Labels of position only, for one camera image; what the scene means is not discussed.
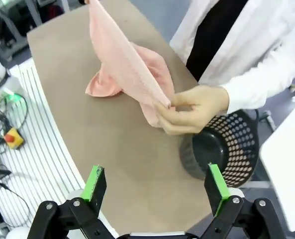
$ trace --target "pink cloth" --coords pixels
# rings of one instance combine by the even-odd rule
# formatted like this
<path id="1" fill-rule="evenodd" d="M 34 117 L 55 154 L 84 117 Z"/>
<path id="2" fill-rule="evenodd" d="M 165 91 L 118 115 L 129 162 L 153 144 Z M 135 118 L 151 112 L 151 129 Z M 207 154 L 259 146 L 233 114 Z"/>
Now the pink cloth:
<path id="1" fill-rule="evenodd" d="M 174 86 L 165 60 L 156 52 L 130 43 L 98 0 L 90 0 L 90 36 L 100 71 L 86 93 L 113 96 L 120 91 L 137 100 L 151 126 L 159 127 L 153 101 L 170 107 Z"/>

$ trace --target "striped metal surface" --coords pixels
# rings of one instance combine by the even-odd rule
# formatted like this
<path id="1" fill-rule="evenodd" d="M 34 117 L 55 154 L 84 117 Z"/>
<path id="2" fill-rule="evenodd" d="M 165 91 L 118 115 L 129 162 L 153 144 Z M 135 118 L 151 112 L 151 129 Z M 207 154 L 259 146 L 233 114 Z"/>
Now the striped metal surface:
<path id="1" fill-rule="evenodd" d="M 32 59 L 10 70 L 20 79 L 25 98 L 7 112 L 11 124 L 19 127 L 25 144 L 19 150 L 7 149 L 0 154 L 0 167 L 13 172 L 7 186 L 20 195 L 0 189 L 0 211 L 12 226 L 30 226 L 38 205 L 45 200 L 65 201 L 69 192 L 84 187 L 81 178 L 54 122 Z"/>

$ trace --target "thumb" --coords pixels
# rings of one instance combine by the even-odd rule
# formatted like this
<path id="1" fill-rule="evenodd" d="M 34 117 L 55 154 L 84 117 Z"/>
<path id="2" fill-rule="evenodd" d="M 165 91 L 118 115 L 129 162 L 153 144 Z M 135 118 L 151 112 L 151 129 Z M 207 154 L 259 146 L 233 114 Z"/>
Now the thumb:
<path id="1" fill-rule="evenodd" d="M 197 87 L 188 91 L 180 92 L 172 98 L 172 106 L 188 106 L 195 104 L 197 98 Z"/>

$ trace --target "brown table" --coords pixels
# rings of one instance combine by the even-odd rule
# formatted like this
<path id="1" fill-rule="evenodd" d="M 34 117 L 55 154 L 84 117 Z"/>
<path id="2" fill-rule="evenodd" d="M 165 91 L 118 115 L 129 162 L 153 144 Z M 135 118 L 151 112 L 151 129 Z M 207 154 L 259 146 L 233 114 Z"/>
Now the brown table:
<path id="1" fill-rule="evenodd" d="M 159 32 L 128 0 L 103 5 L 130 41 L 166 60 L 176 92 L 197 83 Z M 102 211 L 120 233 L 187 230 L 210 212 L 203 181 L 181 166 L 182 137 L 151 127 L 126 94 L 85 94 L 100 68 L 89 36 L 88 7 L 58 17 L 28 35 L 50 109 L 84 180 L 94 164 L 105 167 Z"/>

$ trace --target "robotic arm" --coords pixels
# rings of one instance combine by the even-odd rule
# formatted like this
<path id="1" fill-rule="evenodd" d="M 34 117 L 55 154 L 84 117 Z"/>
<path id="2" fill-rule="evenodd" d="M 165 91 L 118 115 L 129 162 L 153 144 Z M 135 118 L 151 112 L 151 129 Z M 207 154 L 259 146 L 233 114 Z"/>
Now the robotic arm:
<path id="1" fill-rule="evenodd" d="M 220 171 L 213 173 L 214 167 L 218 168 L 208 165 L 204 185 L 215 217 L 202 236 L 185 232 L 130 233 L 119 239 L 225 239 L 232 227 L 243 228 L 250 239 L 286 239 L 271 201 L 260 198 L 249 202 L 239 196 L 224 194 L 224 180 Z M 81 229 L 88 239 L 114 239 L 98 219 L 106 190 L 104 169 L 95 167 L 94 171 L 80 198 L 67 200 L 59 206 L 52 201 L 40 204 L 28 239 L 66 239 L 69 230 L 74 229 Z"/>

